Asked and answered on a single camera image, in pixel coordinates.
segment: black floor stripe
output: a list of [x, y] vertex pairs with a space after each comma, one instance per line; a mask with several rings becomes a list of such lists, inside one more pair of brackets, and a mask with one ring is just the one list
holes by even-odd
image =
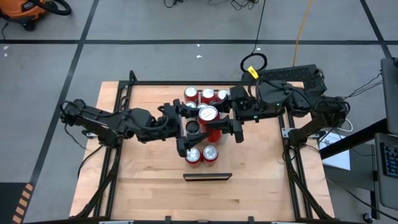
[[65, 98], [67, 97], [68, 90], [69, 90], [70, 84], [72, 82], [73, 75], [75, 74], [76, 66], [79, 62], [81, 51], [83, 50], [84, 40], [87, 38], [88, 30], [90, 29], [91, 22], [93, 21], [93, 17], [94, 17], [94, 13], [95, 13], [97, 5], [98, 5], [98, 1], [99, 0], [94, 0], [93, 5], [91, 6], [90, 14], [88, 15], [86, 25], [83, 29], [83, 33], [81, 34], [79, 44], [76, 48], [75, 55], [73, 56], [73, 60], [70, 65], [68, 75], [65, 79], [65, 83], [63, 84], [62, 91], [61, 91], [60, 97], [58, 99], [57, 106], [55, 107], [54, 114], [52, 115], [49, 129], [47, 130], [47, 133], [45, 135], [45, 139], [44, 139], [42, 148], [40, 150], [39, 157], [37, 158], [36, 165], [34, 167], [32, 176], [30, 177], [30, 182], [33, 183], [34, 186], [36, 186], [36, 183], [39, 180], [40, 173], [41, 173], [43, 165], [44, 165], [44, 160], [49, 151], [50, 143], [53, 138], [55, 128], [57, 127], [57, 124], [59, 121], [59, 116], [60, 116], [61, 111], [60, 111], [60, 108], [58, 107], [58, 105], [61, 102], [63, 102], [65, 100]]
[[372, 12], [371, 12], [368, 4], [366, 3], [365, 0], [361, 0], [361, 4], [362, 4], [362, 7], [363, 7], [363, 9], [365, 11], [366, 16], [369, 19], [369, 22], [371, 23], [371, 26], [373, 28], [374, 34], [376, 35], [377, 39], [381, 43], [381, 48], [383, 49], [384, 55], [387, 58], [391, 58], [390, 50], [388, 49], [388, 46], [387, 46], [386, 42], [384, 41], [383, 36], [381, 35], [379, 27], [377, 26], [376, 21], [373, 18]]
[[[83, 44], [159, 45], [159, 44], [254, 44], [256, 40], [84, 40]], [[296, 40], [258, 40], [258, 44], [294, 45]], [[80, 44], [80, 40], [0, 40], [0, 44]], [[300, 45], [381, 45], [379, 40], [300, 40]], [[398, 45], [398, 40], [390, 40]]]

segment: white paper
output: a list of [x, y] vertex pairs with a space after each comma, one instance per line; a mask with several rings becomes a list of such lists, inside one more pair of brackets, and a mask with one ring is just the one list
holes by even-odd
[[[334, 142], [337, 142], [340, 140], [340, 137], [338, 134], [335, 133], [329, 133], [328, 136], [326, 136], [324, 139], [322, 139], [322, 142], [319, 143], [319, 148], [322, 150], [324, 147], [329, 146], [330, 144], [333, 144]], [[344, 151], [341, 152], [337, 155], [334, 155], [332, 157], [329, 157], [327, 159], [322, 160], [324, 165], [332, 166], [332, 167], [337, 167], [340, 169], [344, 170], [351, 170], [351, 165], [349, 163], [349, 151]]]

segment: orange vacuum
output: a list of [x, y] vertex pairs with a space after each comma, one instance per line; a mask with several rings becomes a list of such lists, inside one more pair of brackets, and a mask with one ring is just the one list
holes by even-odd
[[54, 0], [61, 4], [65, 10], [59, 10], [53, 1], [46, 0], [0, 0], [0, 17], [8, 22], [22, 24], [25, 30], [34, 30], [35, 22], [42, 18], [46, 12], [60, 16], [69, 15], [72, 10], [64, 0]]

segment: yellow tag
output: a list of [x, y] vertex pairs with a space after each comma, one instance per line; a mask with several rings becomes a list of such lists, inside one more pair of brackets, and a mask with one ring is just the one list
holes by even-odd
[[253, 68], [253, 66], [250, 66], [248, 68], [248, 71], [250, 72], [251, 76], [253, 76], [254, 79], [259, 78], [259, 75], [257, 74], [256, 70]]

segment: gray floor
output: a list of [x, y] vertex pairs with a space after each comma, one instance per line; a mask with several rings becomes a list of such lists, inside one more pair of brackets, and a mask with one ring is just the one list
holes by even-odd
[[[33, 32], [17, 24], [5, 30], [14, 40], [79, 40], [93, 2], [68, 0], [73, 14], [48, 15]], [[166, 9], [161, 0], [99, 0], [88, 40], [255, 39], [261, 5], [235, 11], [229, 3], [207, 5], [188, 0]], [[307, 0], [268, 0], [260, 39], [295, 40]], [[386, 40], [398, 40], [398, 1], [367, 0]], [[303, 40], [377, 40], [359, 0], [315, 0]], [[0, 182], [30, 179], [47, 129], [67, 78], [77, 44], [0, 44]], [[294, 45], [258, 45], [268, 68], [291, 66]], [[100, 83], [125, 80], [133, 69], [139, 80], [240, 80], [239, 63], [252, 44], [85, 44], [67, 99], [94, 105]], [[392, 55], [398, 46], [390, 45]], [[300, 45], [296, 65], [314, 63], [325, 72], [328, 95], [349, 95], [375, 77], [384, 57], [379, 45]], [[247, 64], [260, 66], [256, 59]], [[385, 117], [381, 86], [348, 100], [354, 131]], [[71, 128], [80, 142], [79, 128]], [[83, 151], [58, 122], [25, 222], [67, 218]], [[369, 209], [329, 185], [336, 217], [361, 222]], [[369, 192], [350, 188], [369, 201]], [[61, 200], [54, 200], [62, 195]], [[384, 208], [398, 217], [398, 212]], [[383, 223], [393, 223], [382, 218]]]

